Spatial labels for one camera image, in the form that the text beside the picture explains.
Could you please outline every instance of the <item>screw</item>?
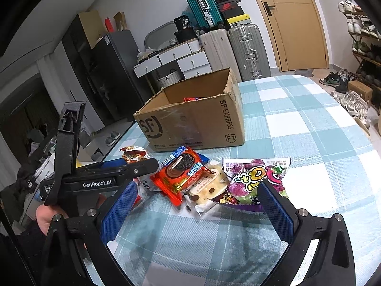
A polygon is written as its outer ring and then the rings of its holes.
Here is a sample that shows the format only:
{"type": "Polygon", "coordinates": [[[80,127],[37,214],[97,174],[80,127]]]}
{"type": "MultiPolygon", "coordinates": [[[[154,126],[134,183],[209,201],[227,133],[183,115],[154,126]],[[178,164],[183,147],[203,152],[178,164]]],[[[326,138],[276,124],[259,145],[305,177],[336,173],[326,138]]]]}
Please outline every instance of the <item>screw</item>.
{"type": "Polygon", "coordinates": [[[61,219],[61,214],[56,214],[53,216],[53,221],[59,221],[61,219]]]}
{"type": "Polygon", "coordinates": [[[96,214],[96,209],[90,209],[87,211],[87,216],[94,216],[96,214]]]}
{"type": "Polygon", "coordinates": [[[334,215],[334,217],[336,218],[336,220],[338,220],[338,221],[342,221],[342,215],[341,215],[341,214],[336,213],[336,214],[334,215]]]}
{"type": "Polygon", "coordinates": [[[299,214],[303,217],[308,216],[308,211],[306,209],[299,209],[299,214]]]}

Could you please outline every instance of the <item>silver suitcase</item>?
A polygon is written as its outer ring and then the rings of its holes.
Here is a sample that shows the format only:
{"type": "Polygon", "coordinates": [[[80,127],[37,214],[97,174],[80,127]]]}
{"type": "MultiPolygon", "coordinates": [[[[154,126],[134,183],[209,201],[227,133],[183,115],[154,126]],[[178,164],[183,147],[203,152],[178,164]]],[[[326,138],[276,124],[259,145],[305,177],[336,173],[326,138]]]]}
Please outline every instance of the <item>silver suitcase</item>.
{"type": "Polygon", "coordinates": [[[269,60],[257,25],[231,28],[228,35],[243,81],[271,76],[269,60]]]}
{"type": "Polygon", "coordinates": [[[238,82],[241,82],[236,57],[225,29],[214,30],[200,35],[200,43],[204,48],[210,67],[213,71],[231,68],[238,82]]]}

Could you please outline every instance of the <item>refrigerator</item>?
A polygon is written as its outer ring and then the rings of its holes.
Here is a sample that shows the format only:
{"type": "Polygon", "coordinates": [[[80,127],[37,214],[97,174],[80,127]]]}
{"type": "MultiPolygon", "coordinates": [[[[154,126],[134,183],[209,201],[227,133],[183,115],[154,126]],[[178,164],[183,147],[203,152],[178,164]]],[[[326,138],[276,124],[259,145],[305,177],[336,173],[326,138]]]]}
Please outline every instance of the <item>refrigerator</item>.
{"type": "Polygon", "coordinates": [[[132,68],[137,64],[138,46],[130,30],[106,34],[93,48],[95,66],[90,70],[94,86],[115,121],[132,121],[153,93],[144,78],[132,68]]]}

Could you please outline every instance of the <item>door frame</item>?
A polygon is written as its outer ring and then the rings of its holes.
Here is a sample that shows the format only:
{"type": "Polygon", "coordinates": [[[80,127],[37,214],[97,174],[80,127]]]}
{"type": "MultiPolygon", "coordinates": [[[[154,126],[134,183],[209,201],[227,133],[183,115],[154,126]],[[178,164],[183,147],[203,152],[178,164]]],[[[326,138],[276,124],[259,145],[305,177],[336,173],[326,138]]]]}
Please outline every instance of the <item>door frame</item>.
{"type": "MultiPolygon", "coordinates": [[[[276,60],[276,63],[277,63],[277,67],[279,69],[279,72],[282,72],[281,59],[282,59],[282,61],[285,59],[285,57],[286,57],[285,53],[280,53],[279,50],[278,50],[277,43],[275,41],[274,32],[273,32],[273,30],[271,28],[270,20],[267,17],[267,12],[266,12],[266,10],[265,10],[265,8],[263,6],[262,0],[256,0],[256,1],[257,1],[257,4],[258,4],[259,8],[260,8],[261,13],[262,13],[262,17],[263,17],[264,23],[266,25],[267,32],[269,33],[269,36],[270,36],[270,41],[271,41],[272,49],[274,51],[274,56],[275,56],[275,60],[276,60]]],[[[312,0],[312,3],[314,5],[315,12],[316,12],[317,18],[319,20],[319,25],[320,25],[320,30],[321,30],[321,36],[323,37],[324,51],[325,51],[325,57],[326,57],[326,62],[327,62],[327,68],[330,68],[330,63],[329,63],[329,58],[330,57],[328,56],[327,42],[326,42],[326,38],[325,38],[323,24],[321,22],[320,13],[319,13],[319,10],[317,8],[315,0],[312,0]]]]}

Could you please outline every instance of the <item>checkered tablecloth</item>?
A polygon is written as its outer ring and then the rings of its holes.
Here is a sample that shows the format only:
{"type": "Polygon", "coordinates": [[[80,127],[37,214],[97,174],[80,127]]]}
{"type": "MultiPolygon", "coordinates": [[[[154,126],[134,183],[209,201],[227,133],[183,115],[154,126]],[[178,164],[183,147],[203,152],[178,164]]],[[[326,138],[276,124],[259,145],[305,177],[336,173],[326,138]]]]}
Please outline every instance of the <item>checkered tablecloth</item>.
{"type": "MultiPolygon", "coordinates": [[[[245,144],[198,152],[209,157],[291,157],[283,179],[291,202],[317,216],[344,216],[357,285],[364,285],[381,261],[381,160],[371,142],[306,77],[243,82],[240,90],[245,144]]],[[[137,124],[107,160],[120,158],[119,149],[130,145],[148,147],[137,124]]],[[[168,155],[153,153],[160,160],[168,155]]],[[[131,212],[115,241],[118,263],[135,285],[144,286],[260,285],[286,248],[266,214],[216,205],[201,219],[194,218],[159,193],[131,212]]],[[[295,285],[303,279],[316,245],[311,244],[295,285]]]]}

